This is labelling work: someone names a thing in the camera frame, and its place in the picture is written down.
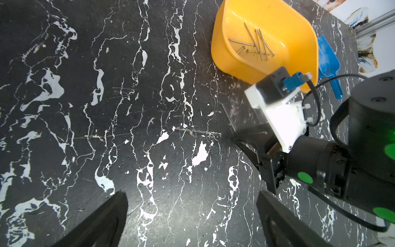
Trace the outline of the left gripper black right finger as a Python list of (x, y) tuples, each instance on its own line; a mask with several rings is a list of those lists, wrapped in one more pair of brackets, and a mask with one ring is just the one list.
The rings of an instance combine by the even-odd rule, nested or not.
[(261, 191), (256, 206), (269, 247), (329, 247), (270, 192)]

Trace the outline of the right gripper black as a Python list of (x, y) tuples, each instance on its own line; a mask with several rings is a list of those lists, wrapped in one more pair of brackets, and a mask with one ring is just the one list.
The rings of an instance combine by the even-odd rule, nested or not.
[(335, 142), (303, 135), (289, 153), (284, 153), (269, 123), (239, 130), (231, 140), (259, 168), (267, 190), (273, 194), (286, 177), (323, 195), (345, 193), (349, 152)]

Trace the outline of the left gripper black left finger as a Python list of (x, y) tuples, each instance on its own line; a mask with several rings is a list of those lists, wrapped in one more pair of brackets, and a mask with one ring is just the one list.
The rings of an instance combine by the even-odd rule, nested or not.
[(117, 247), (127, 219), (128, 200), (116, 192), (54, 247)]

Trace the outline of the single nail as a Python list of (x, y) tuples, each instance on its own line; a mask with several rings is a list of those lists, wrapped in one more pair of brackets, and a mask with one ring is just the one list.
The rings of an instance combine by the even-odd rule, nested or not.
[(188, 132), (192, 134), (202, 134), (202, 135), (212, 135), (212, 136), (217, 136), (221, 137), (222, 134), (219, 132), (210, 132), (210, 131), (201, 131), (201, 130), (190, 130), (190, 129), (185, 129), (185, 128), (177, 128), (173, 127), (172, 131), (180, 131), (180, 132)]

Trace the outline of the nails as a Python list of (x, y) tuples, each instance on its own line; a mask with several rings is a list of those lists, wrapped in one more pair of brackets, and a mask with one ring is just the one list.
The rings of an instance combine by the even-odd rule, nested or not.
[(262, 31), (260, 29), (254, 29), (254, 31), (251, 31), (246, 23), (244, 23), (244, 27), (246, 29), (247, 36), (250, 38), (249, 42), (228, 38), (228, 41), (231, 44), (241, 45), (239, 49), (236, 49), (236, 54), (241, 54), (243, 51), (255, 54), (259, 56), (261, 61), (264, 59), (268, 61), (269, 57), (276, 56), (269, 44), (263, 38)]

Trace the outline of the yellow plastic storage box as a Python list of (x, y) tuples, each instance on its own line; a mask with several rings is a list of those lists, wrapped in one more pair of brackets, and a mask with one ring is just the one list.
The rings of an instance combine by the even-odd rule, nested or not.
[(219, 70), (255, 84), (280, 67), (318, 82), (318, 40), (310, 22), (284, 1), (223, 1), (211, 56)]

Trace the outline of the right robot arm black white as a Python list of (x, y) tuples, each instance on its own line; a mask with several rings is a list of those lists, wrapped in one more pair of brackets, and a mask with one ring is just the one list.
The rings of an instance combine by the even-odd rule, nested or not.
[(395, 73), (370, 77), (332, 115), (331, 141), (301, 134), (288, 152), (268, 124), (244, 129), (233, 141), (276, 193), (285, 177), (390, 222), (395, 220)]

